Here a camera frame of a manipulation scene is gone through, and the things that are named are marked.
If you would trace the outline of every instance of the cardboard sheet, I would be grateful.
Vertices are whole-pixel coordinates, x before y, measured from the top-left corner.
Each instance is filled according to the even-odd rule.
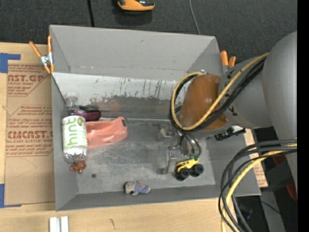
[[[38,45],[46,54],[46,45]],[[28,44],[1,43],[20,54],[7,73],[4,204],[55,200],[51,76]]]

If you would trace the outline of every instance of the black floor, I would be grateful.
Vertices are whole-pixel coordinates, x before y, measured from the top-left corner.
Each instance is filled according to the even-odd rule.
[[[96,27],[197,34],[189,0],[155,0],[143,16],[91,0]],[[216,36],[237,62],[268,52],[297,30],[297,0],[192,0],[202,35]],[[86,0],[0,0],[0,41],[46,43],[50,24],[90,26]]]

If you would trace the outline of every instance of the black cable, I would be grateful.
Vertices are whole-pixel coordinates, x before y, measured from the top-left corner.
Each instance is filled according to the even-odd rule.
[[[279,142],[291,142],[291,141],[292,141],[293,143],[294,143],[295,141],[297,142],[297,140],[284,140],[284,141],[279,141],[279,140],[277,140],[277,141],[269,141],[269,143],[274,144],[274,143],[276,142],[276,143],[278,144]],[[266,144],[266,142],[261,142],[261,143],[255,144],[255,145],[265,145],[265,144]],[[242,149],[242,150],[231,160],[231,162],[230,162],[230,163],[227,165],[227,167],[225,168],[225,171],[224,171],[224,173],[223,173],[223,177],[222,177],[222,180],[221,180],[221,188],[222,188],[222,191],[221,191],[220,196],[219,196],[219,211],[220,211],[220,214],[221,214],[221,216],[223,215],[222,210],[221,210],[221,207],[220,207],[221,200],[222,200],[222,202],[223,202],[223,204],[224,204],[224,207],[225,207],[225,210],[226,210],[228,216],[230,217],[231,221],[234,223],[234,225],[235,225],[239,230],[242,230],[242,229],[239,227],[238,223],[235,221],[234,217],[232,216],[232,214],[231,214],[231,212],[230,212],[230,210],[229,210],[229,208],[228,208],[228,206],[227,206],[226,200],[225,200],[225,198],[224,198],[224,190],[227,188],[227,186],[229,186],[229,185],[231,184],[231,181],[233,180],[233,178],[235,177],[235,175],[236,175],[238,172],[240,172],[240,170],[242,169],[242,167],[243,167],[245,164],[247,164],[247,163],[249,163],[249,162],[251,162],[251,161],[253,161],[253,160],[256,160],[256,159],[260,159],[260,158],[269,158],[269,157],[277,156],[277,155],[278,155],[278,154],[274,154],[274,155],[269,155],[269,156],[260,156],[260,157],[258,157],[258,158],[254,158],[254,159],[251,159],[251,160],[248,160],[248,161],[244,162],[243,164],[241,164],[241,165],[237,168],[237,170],[236,170],[233,174],[230,173],[229,180],[228,180],[228,182],[224,185],[224,180],[225,180],[225,175],[226,175],[226,173],[227,173],[227,170],[229,170],[230,168],[233,168],[235,161],[237,161],[238,159],[241,158],[241,157],[239,156],[239,154],[242,152],[242,155],[248,155],[248,154],[252,154],[252,153],[255,153],[255,152],[256,152],[256,150],[251,150],[251,151],[249,151],[249,152],[244,152],[244,150],[248,150],[248,149],[250,149],[251,147],[252,147],[252,145],[251,145],[251,146],[248,146],[248,147],[246,147],[246,148],[244,148],[244,149]],[[277,146],[277,147],[275,147],[275,150],[288,151],[287,153],[285,152],[285,153],[281,153],[281,154],[290,154],[290,153],[294,153],[294,152],[296,152],[296,149],[297,149],[297,147],[288,147],[288,146],[286,146],[286,147],[284,147],[284,146]],[[259,151],[270,151],[270,150],[274,150],[274,147],[264,147],[264,148],[260,148],[260,149],[259,149]],[[224,221],[227,223],[227,225],[229,225],[229,227],[231,227],[231,224],[227,221],[227,219],[224,218],[224,217],[223,217],[223,219],[224,219]]]
[[[248,232],[253,232],[252,229],[250,228],[249,224],[247,223],[246,219],[243,217],[242,215],[242,212],[240,210],[240,207],[237,203],[237,200],[235,198],[234,195],[232,195],[232,201],[233,201],[233,204],[234,204],[234,207],[235,207],[235,210],[236,210],[236,213],[238,214],[239,216],[239,219],[241,220],[241,223],[243,224],[243,226],[245,227],[245,229],[248,231]]]
[[[280,153],[280,154],[273,154],[273,155],[269,155],[269,156],[260,156],[260,157],[257,157],[257,158],[253,158],[251,160],[248,160],[246,162],[244,162],[233,174],[232,174],[232,177],[231,179],[229,179],[229,181],[224,185],[224,187],[222,188],[221,190],[221,193],[219,195],[219,201],[218,201],[218,208],[219,208],[219,212],[220,212],[220,215],[222,217],[222,219],[225,221],[225,223],[233,230],[233,227],[232,225],[230,224],[229,221],[227,221],[227,219],[223,216],[223,212],[222,212],[222,209],[221,209],[221,200],[222,202],[224,203],[224,207],[225,207],[225,211],[226,213],[228,214],[229,218],[231,219],[231,221],[233,222],[233,224],[237,227],[237,229],[241,230],[241,228],[239,227],[239,224],[235,221],[233,215],[231,214],[231,211],[229,210],[229,207],[226,203],[226,200],[225,200],[225,197],[224,197],[224,191],[225,189],[230,185],[230,182],[233,180],[233,178],[235,177],[235,175],[241,171],[242,167],[244,165],[246,165],[247,163],[251,162],[251,161],[254,161],[256,159],[260,159],[260,158],[270,158],[270,157],[274,157],[274,156],[278,156],[278,155],[287,155],[287,154],[291,154],[291,153],[294,153],[296,152],[296,150],[290,150],[288,152],[285,152],[285,153]]]
[[[249,145],[245,148],[243,148],[239,153],[237,153],[233,159],[229,162],[229,164],[226,166],[224,172],[223,172],[223,175],[222,175],[222,179],[221,179],[221,189],[224,190],[229,184],[230,184],[230,181],[225,185],[224,187],[224,182],[225,182],[225,177],[228,173],[228,170],[230,168],[233,168],[234,166],[234,163],[239,160],[240,158],[246,156],[246,155],[249,155],[249,154],[252,154],[252,153],[256,153],[256,152],[260,152],[260,151],[269,151],[269,150],[273,150],[273,147],[267,147],[269,145],[277,145],[277,144],[292,144],[292,143],[297,143],[297,139],[292,139],[292,140],[272,140],[272,141],[265,141],[265,142],[259,142],[259,143],[256,143],[256,144],[253,144],[253,145]],[[230,176],[230,179],[232,179],[235,174],[237,172],[240,171],[240,168],[232,175]],[[229,216],[231,216],[230,214],[230,211],[227,207],[227,204],[225,202],[225,200],[223,200],[223,203],[225,204],[226,208],[227,208],[227,214]]]
[[[95,21],[93,19],[93,13],[92,13],[92,7],[91,7],[91,0],[87,0],[88,4],[88,10],[89,10],[89,16],[90,16],[90,22],[91,22],[91,27],[95,27]]]
[[[233,103],[233,101],[237,98],[240,92],[242,92],[242,90],[249,84],[249,82],[261,72],[261,70],[263,69],[264,61],[265,59],[259,61],[254,67],[252,67],[238,84],[238,86],[233,90],[231,95],[226,99],[224,104],[217,111],[211,113],[209,117],[205,120],[205,122],[203,122],[198,127],[192,129],[192,131],[202,130],[211,125],[214,121],[216,121]]]
[[[240,92],[249,84],[249,82],[261,72],[261,70],[263,69],[263,66],[264,66],[265,59],[266,58],[263,58],[262,60],[257,62],[253,67],[251,67],[251,69],[246,73],[246,75],[243,77],[243,79],[240,81],[240,83],[237,85],[237,87],[233,90],[231,95],[226,99],[224,104],[217,111],[211,113],[208,116],[208,118],[198,127],[191,129],[191,130],[186,130],[186,131],[199,131],[199,130],[206,128],[207,126],[212,124],[214,121],[216,121],[225,112],[225,110],[232,104],[232,102],[236,99],[236,97],[240,94]],[[176,100],[182,86],[185,83],[187,83],[188,81],[190,81],[195,76],[197,76],[197,75],[190,76],[187,79],[182,81],[182,83],[179,85],[178,89],[176,90],[175,100]],[[175,123],[175,121],[174,121],[174,119],[171,115],[171,106],[170,106],[169,113],[170,113],[169,117],[170,117],[172,124],[174,124],[174,126],[178,130],[183,131],[182,128],[180,128]]]

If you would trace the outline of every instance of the small orange object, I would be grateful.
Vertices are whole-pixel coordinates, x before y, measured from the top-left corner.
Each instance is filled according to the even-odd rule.
[[[45,70],[47,71],[48,74],[50,74],[51,72],[54,72],[55,70],[55,66],[53,63],[53,56],[52,56],[52,45],[51,45],[51,39],[52,37],[49,35],[47,37],[47,51],[48,51],[48,55],[43,56],[41,55],[40,51],[38,50],[38,48],[36,47],[36,45],[30,41],[29,45],[32,47],[34,53],[41,59]]]
[[[228,65],[227,52],[226,51],[220,52],[220,57],[221,57],[222,66]]]
[[[236,57],[235,57],[235,56],[230,57],[230,60],[229,60],[229,62],[228,62],[228,66],[229,66],[230,68],[231,68],[231,67],[234,67],[235,61],[236,61]]]
[[[70,171],[78,171],[80,174],[83,172],[83,169],[86,168],[86,162],[85,161],[80,161],[78,163],[76,163],[75,165],[72,165],[70,167]]]

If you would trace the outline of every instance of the plastic bottle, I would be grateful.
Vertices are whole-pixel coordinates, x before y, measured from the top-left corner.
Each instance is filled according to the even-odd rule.
[[[79,110],[76,93],[65,94],[66,116],[62,119],[62,145],[64,159],[69,163],[84,161],[88,156],[86,120],[74,115]]]

